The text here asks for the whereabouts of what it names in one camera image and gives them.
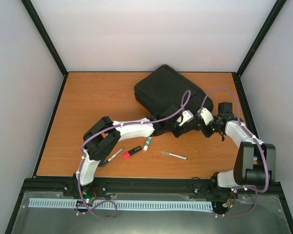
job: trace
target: black bag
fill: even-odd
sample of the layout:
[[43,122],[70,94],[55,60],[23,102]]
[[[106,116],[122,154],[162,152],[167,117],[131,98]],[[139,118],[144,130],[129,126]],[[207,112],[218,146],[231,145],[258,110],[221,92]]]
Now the black bag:
[[[172,105],[180,107],[182,95],[186,90],[191,91],[191,97],[185,109],[195,115],[201,108],[206,94],[168,65],[159,67],[134,87],[137,101],[151,114],[163,113]],[[204,107],[212,112],[213,102],[209,97]]]

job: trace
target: white wall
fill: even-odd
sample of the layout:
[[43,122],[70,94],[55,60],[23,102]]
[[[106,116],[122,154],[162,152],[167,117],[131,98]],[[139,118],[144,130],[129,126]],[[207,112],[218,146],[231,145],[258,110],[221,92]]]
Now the white wall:
[[20,0],[0,0],[0,234],[31,177],[61,76]]
[[237,71],[275,0],[33,0],[68,71]]
[[293,0],[283,7],[242,81],[260,137],[276,146],[276,179],[293,216]]

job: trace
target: marker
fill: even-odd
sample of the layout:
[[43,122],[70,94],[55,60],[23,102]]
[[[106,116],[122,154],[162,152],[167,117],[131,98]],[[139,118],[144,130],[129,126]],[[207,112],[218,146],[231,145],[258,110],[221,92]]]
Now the marker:
[[174,156],[174,157],[177,157],[177,158],[180,158],[180,159],[183,159],[183,160],[187,160],[187,159],[188,159],[188,158],[186,158],[186,157],[182,157],[182,156],[180,156],[180,155],[172,154],[172,153],[167,152],[167,151],[164,151],[164,150],[162,151],[162,153],[165,154],[165,155]]
[[113,154],[113,156],[112,157],[110,157],[107,161],[105,161],[104,163],[102,163],[102,167],[104,167],[106,164],[108,164],[113,158],[115,158],[115,156],[117,155],[117,154],[119,154],[121,151],[123,150],[123,148],[121,148],[119,151],[117,151],[115,154]]
[[147,148],[148,148],[148,145],[150,144],[150,142],[151,142],[151,137],[148,137],[148,138],[146,139],[145,146],[143,147],[143,150],[144,150],[144,151],[147,151]]
[[137,146],[136,148],[133,148],[132,150],[129,150],[128,152],[124,153],[123,154],[123,157],[124,158],[128,158],[132,155],[134,155],[135,153],[139,152],[142,150],[142,147],[141,146]]

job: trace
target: red marker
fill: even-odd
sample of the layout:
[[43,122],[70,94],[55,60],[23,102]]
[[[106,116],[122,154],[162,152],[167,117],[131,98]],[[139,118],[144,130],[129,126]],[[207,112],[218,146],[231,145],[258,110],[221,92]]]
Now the red marker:
[[132,150],[129,150],[128,152],[123,154],[124,158],[128,158],[132,155],[134,155],[135,153],[139,152],[140,150],[142,150],[141,146],[137,146],[136,148],[133,148]]

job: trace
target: wooden table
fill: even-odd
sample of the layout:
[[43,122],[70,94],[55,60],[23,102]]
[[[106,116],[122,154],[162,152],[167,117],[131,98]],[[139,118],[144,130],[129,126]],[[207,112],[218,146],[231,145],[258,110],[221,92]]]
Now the wooden table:
[[[148,72],[70,72],[52,124],[52,128],[38,167],[38,176],[72,176],[80,161],[80,145],[83,135],[100,118],[128,121],[149,115],[135,97],[134,85],[148,76]],[[231,73],[181,73],[202,88],[205,93],[217,87],[230,89],[236,96]],[[224,91],[213,93],[213,113],[219,102],[233,102]],[[124,152],[141,145],[146,138],[139,137],[119,142],[112,154],[124,148]],[[166,150],[188,160],[161,153]],[[179,138],[172,133],[153,137],[147,152],[141,151],[129,159],[115,157],[95,176],[151,177],[151,178],[209,178],[214,172],[233,169],[237,147],[219,134],[205,138],[201,132],[190,131]]]

